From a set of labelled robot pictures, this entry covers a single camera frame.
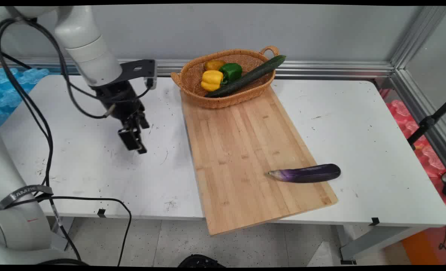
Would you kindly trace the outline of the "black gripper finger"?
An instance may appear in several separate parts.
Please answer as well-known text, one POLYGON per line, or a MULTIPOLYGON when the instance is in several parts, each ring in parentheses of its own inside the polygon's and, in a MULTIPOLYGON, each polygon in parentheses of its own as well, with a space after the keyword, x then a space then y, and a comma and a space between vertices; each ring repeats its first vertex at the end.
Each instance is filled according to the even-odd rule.
POLYGON ((140 132, 137 128, 122 128, 118 135, 129 151, 142 151, 140 132))
POLYGON ((138 149, 137 152, 139 154, 147 153, 146 146, 143 143, 143 132, 146 129, 149 129, 150 125, 146 120, 145 113, 134 113, 134 123, 136 127, 135 131, 135 139, 137 141, 138 149))

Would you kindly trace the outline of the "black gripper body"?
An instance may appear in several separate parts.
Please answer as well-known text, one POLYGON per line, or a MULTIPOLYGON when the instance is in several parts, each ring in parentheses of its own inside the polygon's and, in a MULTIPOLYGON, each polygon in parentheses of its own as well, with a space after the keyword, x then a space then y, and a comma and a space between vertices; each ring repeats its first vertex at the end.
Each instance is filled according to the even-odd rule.
POLYGON ((113 118, 119 120, 122 125, 140 125, 146 129, 145 108, 141 100, 137 98, 132 85, 128 81, 106 84, 99 87, 91 86, 96 97, 100 99, 105 108, 115 105, 113 118))

